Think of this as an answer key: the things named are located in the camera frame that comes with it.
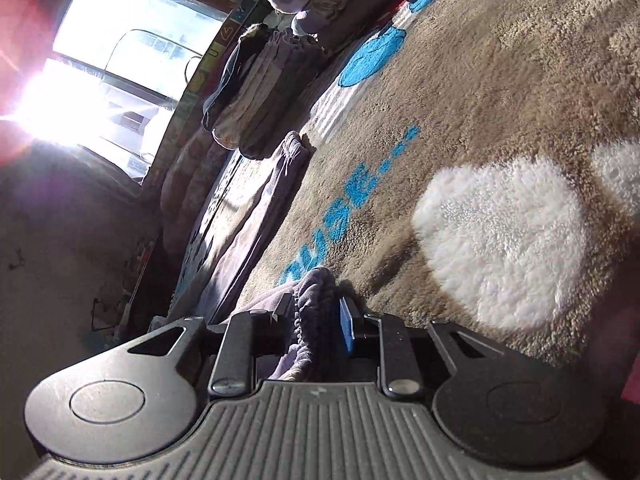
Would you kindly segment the purple grey sweatpants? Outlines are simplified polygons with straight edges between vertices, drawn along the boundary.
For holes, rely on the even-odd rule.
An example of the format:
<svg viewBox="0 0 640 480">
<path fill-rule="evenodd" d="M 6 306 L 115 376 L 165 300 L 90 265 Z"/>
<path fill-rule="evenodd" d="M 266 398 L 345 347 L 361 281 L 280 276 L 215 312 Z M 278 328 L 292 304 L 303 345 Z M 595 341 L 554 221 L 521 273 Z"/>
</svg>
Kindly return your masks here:
<svg viewBox="0 0 640 480">
<path fill-rule="evenodd" d="M 270 158 L 273 167 L 257 205 L 218 260 L 196 308 L 209 325 L 216 325 L 245 311 L 273 314 L 283 304 L 285 352 L 270 377 L 285 382 L 303 382 L 320 374 L 322 330 L 329 322 L 335 298 L 334 275 L 316 264 L 308 271 L 296 264 L 292 281 L 274 286 L 246 304 L 238 300 L 288 213 L 309 159 L 310 151 L 298 133 L 287 133 Z"/>
</svg>

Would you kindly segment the cream grey clothes stack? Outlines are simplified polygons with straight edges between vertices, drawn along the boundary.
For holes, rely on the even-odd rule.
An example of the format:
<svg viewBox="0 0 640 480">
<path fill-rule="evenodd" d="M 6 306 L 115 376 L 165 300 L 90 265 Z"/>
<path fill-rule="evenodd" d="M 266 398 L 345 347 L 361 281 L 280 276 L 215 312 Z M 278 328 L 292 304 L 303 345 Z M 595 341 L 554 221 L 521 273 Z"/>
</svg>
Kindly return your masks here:
<svg viewBox="0 0 640 480">
<path fill-rule="evenodd" d="M 212 132 L 223 148 L 238 150 L 249 159 L 272 155 L 284 138 L 278 125 L 326 59 L 316 38 L 299 37 L 289 28 L 271 29 L 264 50 Z"/>
</svg>

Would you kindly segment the pink floral long quilt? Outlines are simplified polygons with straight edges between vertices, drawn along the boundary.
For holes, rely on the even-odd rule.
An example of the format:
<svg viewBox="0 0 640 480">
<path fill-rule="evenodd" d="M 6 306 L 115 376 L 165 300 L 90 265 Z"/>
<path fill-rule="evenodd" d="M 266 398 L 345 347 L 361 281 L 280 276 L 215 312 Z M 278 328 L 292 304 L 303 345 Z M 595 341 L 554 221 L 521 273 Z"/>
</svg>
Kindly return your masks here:
<svg viewBox="0 0 640 480">
<path fill-rule="evenodd" d="M 210 189 L 230 151 L 200 127 L 171 165 L 160 193 L 162 244 L 170 260 L 180 261 Z"/>
</svg>

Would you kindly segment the Mickey Mouse plush blanket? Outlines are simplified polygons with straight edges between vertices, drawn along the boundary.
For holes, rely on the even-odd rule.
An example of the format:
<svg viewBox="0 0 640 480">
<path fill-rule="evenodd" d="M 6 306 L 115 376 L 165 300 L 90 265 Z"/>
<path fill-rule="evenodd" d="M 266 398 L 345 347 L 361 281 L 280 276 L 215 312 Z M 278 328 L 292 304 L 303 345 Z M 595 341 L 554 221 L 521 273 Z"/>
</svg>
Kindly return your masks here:
<svg viewBox="0 0 640 480">
<path fill-rule="evenodd" d="M 607 382 L 639 351 L 639 0 L 408 0 L 303 124 L 235 307 L 317 266 Z"/>
</svg>

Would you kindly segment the window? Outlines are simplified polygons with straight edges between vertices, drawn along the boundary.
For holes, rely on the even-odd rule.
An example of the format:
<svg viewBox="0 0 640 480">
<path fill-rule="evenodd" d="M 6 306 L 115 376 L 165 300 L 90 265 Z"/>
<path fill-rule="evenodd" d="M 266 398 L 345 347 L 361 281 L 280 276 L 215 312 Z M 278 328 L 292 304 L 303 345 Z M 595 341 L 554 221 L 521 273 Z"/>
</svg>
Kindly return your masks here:
<svg viewBox="0 0 640 480">
<path fill-rule="evenodd" d="M 141 183 L 226 16 L 196 0 L 70 0 L 11 118 Z"/>
</svg>

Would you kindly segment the colourful alphabet foam mat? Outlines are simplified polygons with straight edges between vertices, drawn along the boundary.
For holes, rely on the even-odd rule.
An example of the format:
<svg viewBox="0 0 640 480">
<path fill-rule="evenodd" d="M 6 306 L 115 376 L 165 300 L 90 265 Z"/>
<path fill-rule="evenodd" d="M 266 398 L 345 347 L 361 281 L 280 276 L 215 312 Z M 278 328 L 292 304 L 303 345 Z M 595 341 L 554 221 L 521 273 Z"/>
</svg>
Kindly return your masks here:
<svg viewBox="0 0 640 480">
<path fill-rule="evenodd" d="M 160 141 L 154 162 L 142 183 L 142 192 L 151 195 L 160 189 L 165 174 L 186 144 L 193 127 L 188 125 L 191 116 L 202 110 L 202 103 L 214 84 L 214 75 L 223 65 L 230 51 L 230 44 L 239 37 L 246 20 L 254 13 L 260 0 L 241 0 L 224 19 L 216 36 L 198 62 L 195 73 L 186 84 L 186 90 L 172 114 Z"/>
</svg>

